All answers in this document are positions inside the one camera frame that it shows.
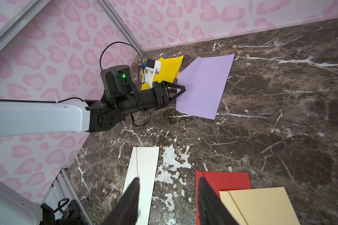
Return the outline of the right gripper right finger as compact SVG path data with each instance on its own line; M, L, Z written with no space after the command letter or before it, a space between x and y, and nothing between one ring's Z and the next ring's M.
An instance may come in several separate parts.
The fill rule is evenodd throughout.
M201 225L238 225L204 177L199 178L197 202Z

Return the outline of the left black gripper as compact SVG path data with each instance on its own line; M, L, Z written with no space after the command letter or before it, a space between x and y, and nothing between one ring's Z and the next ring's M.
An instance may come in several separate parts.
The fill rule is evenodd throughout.
M186 91L185 86L167 81L154 82L152 89L139 92L138 110L161 109Z

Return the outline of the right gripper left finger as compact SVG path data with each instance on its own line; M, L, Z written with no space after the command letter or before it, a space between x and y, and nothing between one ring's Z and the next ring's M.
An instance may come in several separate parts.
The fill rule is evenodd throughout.
M136 177L101 225L135 225L139 216L139 195L140 179Z

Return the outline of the yellow envelope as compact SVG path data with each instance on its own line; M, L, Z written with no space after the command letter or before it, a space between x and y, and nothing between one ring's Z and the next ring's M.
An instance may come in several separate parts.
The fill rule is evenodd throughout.
M158 61L161 62L161 71L158 75L155 75L154 82L174 82L176 74L179 72L184 56L175 58L160 58ZM149 89L148 84L142 84L141 90Z

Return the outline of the purple envelope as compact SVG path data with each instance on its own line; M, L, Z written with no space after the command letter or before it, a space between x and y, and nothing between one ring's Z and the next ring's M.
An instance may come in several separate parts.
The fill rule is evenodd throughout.
M235 54L197 57L178 76L186 91L176 100L180 113L214 120L230 74Z

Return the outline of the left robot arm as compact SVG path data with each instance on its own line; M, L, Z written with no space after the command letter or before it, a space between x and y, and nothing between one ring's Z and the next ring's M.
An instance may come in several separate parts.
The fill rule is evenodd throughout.
M162 81L138 91L128 65L104 69L100 76L104 84L101 100L0 100L0 137L108 131L133 113L168 106L186 90L185 86Z

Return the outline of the red envelope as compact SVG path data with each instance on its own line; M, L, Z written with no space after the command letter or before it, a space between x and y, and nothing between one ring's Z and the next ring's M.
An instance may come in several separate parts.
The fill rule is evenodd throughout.
M231 172L195 172L196 184L196 225L200 225L200 213L198 206L199 178L204 177L220 198L220 191L251 189L248 173Z

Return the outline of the white envelope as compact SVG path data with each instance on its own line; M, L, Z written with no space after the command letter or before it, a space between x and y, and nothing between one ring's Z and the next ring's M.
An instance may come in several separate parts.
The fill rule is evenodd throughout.
M132 180L140 180L139 208L137 225L147 225L151 209L155 175L159 156L159 147L133 147L124 189L126 191Z

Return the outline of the beige envelope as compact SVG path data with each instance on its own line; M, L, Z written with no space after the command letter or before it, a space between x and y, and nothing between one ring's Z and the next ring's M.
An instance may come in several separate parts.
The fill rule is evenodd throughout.
M298 225L284 187L220 191L220 199L240 225Z

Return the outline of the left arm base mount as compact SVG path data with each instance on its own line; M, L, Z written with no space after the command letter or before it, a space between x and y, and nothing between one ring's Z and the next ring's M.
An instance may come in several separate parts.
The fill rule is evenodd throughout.
M53 210L46 203L41 206L43 219L40 225L88 225L76 200L64 198L58 202L58 207Z

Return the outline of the aluminium front rail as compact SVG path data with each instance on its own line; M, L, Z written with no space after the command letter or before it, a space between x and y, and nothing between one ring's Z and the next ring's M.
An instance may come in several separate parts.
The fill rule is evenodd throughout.
M66 173L66 169L62 169L51 186L49 187L49 191L46 193L45 197L41 201L41 203L46 203L53 210L58 207L58 202L64 198L69 198L70 200L76 200L81 211L84 214L84 217L88 220L89 225L92 224L89 216L87 215L84 207L79 200L78 195L76 194L74 187L72 186L69 177Z

